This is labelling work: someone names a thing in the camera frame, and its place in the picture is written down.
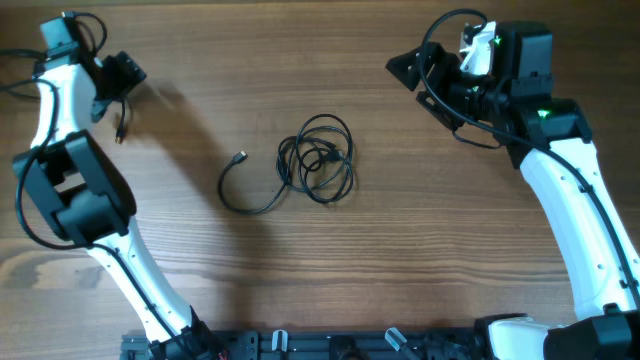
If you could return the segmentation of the black cable gold plug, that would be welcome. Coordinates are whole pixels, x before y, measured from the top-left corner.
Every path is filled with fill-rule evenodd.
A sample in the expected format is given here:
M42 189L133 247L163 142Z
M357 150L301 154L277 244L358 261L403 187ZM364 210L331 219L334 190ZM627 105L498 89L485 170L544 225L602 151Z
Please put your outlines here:
M346 149L341 150L336 143L316 133L337 134L345 141ZM353 157L354 141L346 123L333 114L312 116L295 135L286 137L278 145L275 168L281 189L304 193L319 204L342 200L354 186ZM326 179L311 184L310 175L329 164L338 167Z

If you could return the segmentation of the black cable small plug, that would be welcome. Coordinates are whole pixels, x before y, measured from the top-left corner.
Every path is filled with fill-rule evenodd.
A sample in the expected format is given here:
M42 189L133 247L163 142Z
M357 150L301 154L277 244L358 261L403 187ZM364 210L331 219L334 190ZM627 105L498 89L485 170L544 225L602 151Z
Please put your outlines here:
M231 157L218 177L216 194L225 209L239 215L254 216L271 210L285 192L287 181L275 188L269 198L265 198L263 202L252 203L247 184L243 181L236 184L235 180L239 180L239 177L232 175L232 172L237 170L248 158L249 155L245 151L239 151Z

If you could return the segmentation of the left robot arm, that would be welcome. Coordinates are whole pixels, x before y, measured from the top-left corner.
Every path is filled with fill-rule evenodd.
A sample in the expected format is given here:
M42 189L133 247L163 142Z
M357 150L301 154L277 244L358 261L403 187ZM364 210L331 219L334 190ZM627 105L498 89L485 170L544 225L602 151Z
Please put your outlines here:
M83 249L110 274L144 326L138 351L125 359L222 359L225 348L173 289L146 248L131 188L90 133L113 102L124 104L146 74L125 52L99 58L102 41L83 24L83 12L44 22L43 52L35 59L40 118L28 151L13 159L16 215L36 243L59 251ZM24 215L29 196L59 238L38 237Z

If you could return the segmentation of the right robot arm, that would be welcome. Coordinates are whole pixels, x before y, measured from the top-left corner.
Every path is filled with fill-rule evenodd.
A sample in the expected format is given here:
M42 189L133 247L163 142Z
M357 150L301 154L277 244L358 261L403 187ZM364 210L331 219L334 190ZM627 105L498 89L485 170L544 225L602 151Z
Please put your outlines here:
M561 251L576 320L546 325L520 314L476 320L472 359L635 359L639 257L602 179L579 105L552 94L553 36L537 21L467 25L457 53L430 36L387 70L444 127L470 125L505 148L540 202Z

